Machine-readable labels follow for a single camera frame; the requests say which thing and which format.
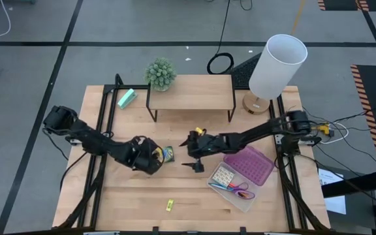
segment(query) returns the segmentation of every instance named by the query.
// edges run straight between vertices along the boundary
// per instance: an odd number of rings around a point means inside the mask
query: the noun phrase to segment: white cord
[[[8,30],[7,30],[7,32],[5,32],[5,33],[3,33],[3,34],[0,34],[0,37],[6,35],[6,34],[9,33],[10,30],[11,30],[11,20],[10,20],[10,16],[8,16],[8,13],[7,13],[7,10],[5,9],[5,6],[4,6],[4,2],[3,2],[3,0],[1,0],[1,5],[3,6],[3,10],[4,10],[4,12],[5,12],[5,15],[7,16],[7,19],[8,19]]]
[[[344,138],[346,138],[348,135],[349,135],[349,130],[341,123],[334,123],[335,125],[341,125],[345,130],[346,130],[346,134],[345,136],[343,136],[342,138],[338,138],[337,140],[332,140],[332,141],[328,141],[328,142],[323,142],[323,141],[320,141],[321,144],[331,144],[331,143],[334,143],[334,142],[337,142],[337,141],[340,141],[340,140],[343,140]]]

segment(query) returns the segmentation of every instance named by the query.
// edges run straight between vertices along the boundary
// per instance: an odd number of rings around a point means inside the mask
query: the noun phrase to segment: green object
[[[130,104],[131,101],[136,98],[137,94],[134,92],[133,89],[128,90],[124,96],[118,101],[118,106],[123,109],[125,108],[128,104]]]
[[[163,161],[164,163],[175,161],[174,150],[172,149],[172,146],[167,146],[163,148],[163,156],[164,156],[164,161]]]
[[[151,63],[144,74],[144,80],[157,91],[166,91],[175,80],[174,66],[167,58],[157,58]]]

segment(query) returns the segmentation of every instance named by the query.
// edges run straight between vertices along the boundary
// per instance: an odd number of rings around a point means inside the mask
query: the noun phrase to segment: succulent plant
[[[166,91],[176,77],[174,66],[167,58],[157,58],[151,63],[144,75],[144,80],[151,84],[151,87],[157,91]]]

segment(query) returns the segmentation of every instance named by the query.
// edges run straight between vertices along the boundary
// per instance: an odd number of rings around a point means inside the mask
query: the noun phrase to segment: yellow object
[[[174,206],[174,199],[169,199],[168,205],[166,206],[166,211],[170,212],[170,210],[172,210],[173,206]]]
[[[319,125],[317,127],[317,129],[319,131],[323,132],[323,134],[325,134],[325,135],[329,135],[329,133],[330,133],[330,129],[329,129],[329,125],[328,124]]]
[[[305,3],[306,3],[306,0],[301,0],[300,8],[298,9],[297,16],[295,17],[294,26],[292,27],[291,35],[295,33],[295,29],[297,28],[298,20],[300,19],[301,13],[303,12]]]
[[[155,155],[160,162],[163,162],[163,151],[160,147],[153,150],[152,155]]]
[[[197,128],[195,129],[195,131],[198,132],[199,134],[202,134],[202,129],[201,129],[200,127],[197,127]]]

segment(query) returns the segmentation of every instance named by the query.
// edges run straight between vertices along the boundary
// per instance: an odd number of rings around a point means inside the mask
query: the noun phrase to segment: teal eraser
[[[128,104],[130,104],[131,101],[136,98],[137,94],[134,92],[133,89],[128,90],[124,96],[118,101],[118,106],[123,109],[125,108]]]

